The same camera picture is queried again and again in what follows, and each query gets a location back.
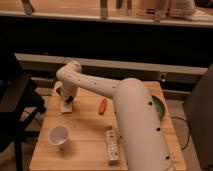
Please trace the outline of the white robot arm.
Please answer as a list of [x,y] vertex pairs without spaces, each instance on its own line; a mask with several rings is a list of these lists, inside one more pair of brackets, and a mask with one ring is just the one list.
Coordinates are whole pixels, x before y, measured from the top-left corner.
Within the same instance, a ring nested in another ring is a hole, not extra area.
[[152,95],[136,78],[107,79],[81,73],[81,64],[71,61],[57,78],[67,95],[78,87],[113,100],[123,141],[128,171],[176,171]]

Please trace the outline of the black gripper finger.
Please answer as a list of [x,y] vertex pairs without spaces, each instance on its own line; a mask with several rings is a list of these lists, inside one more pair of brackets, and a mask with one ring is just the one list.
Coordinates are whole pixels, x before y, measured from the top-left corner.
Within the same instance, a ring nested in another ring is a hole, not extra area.
[[68,96],[67,98],[66,98],[66,103],[71,103],[72,101],[73,101],[73,97],[72,96]]
[[61,87],[58,87],[58,88],[56,89],[56,92],[57,92],[57,94],[61,95],[61,94],[62,94],[62,88],[61,88]]

